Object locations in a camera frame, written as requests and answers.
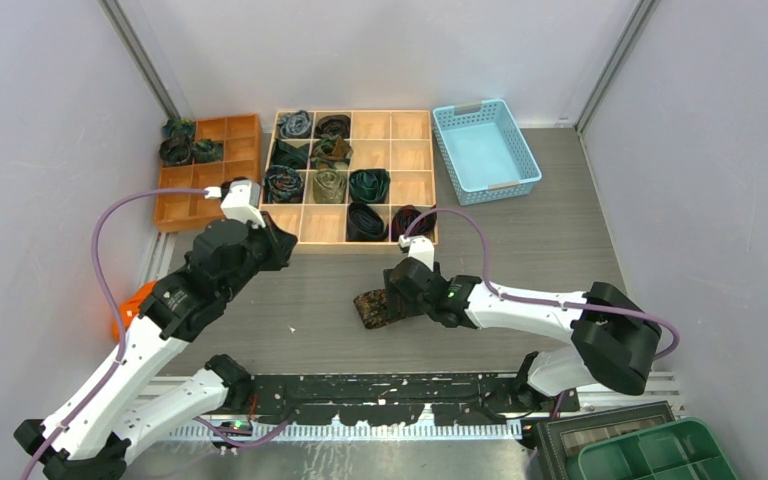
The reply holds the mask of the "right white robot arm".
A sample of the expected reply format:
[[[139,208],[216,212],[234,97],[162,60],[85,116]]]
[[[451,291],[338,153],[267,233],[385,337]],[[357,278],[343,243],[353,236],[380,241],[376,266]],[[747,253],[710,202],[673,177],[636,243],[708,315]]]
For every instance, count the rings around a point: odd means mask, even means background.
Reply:
[[[425,316],[446,328],[507,329],[562,342],[523,360],[514,387],[525,409],[540,410],[553,396],[594,383],[625,395],[644,392],[662,328],[613,285],[553,293],[478,276],[446,279],[429,240],[412,237],[400,246],[406,257],[383,274],[389,318]]]

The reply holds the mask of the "black key pattern tie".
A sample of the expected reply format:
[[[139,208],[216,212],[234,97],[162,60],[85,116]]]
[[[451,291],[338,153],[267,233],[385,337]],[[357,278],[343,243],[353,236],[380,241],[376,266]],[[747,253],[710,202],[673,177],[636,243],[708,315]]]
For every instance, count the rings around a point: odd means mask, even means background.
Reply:
[[[373,330],[401,319],[400,311],[390,301],[386,289],[375,289],[357,295],[353,305],[365,329]]]

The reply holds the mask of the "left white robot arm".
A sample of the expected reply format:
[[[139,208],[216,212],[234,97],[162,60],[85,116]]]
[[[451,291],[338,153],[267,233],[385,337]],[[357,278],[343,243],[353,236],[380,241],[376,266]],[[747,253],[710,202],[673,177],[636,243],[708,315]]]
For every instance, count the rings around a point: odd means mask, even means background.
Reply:
[[[195,238],[181,268],[155,282],[130,322],[116,319],[117,345],[82,387],[48,417],[15,430],[31,468],[49,479],[118,479],[168,431],[248,406],[252,377],[226,354],[142,407],[133,401],[257,274],[288,265],[297,239],[259,209],[259,194],[245,177],[200,190],[219,201],[221,217]]]

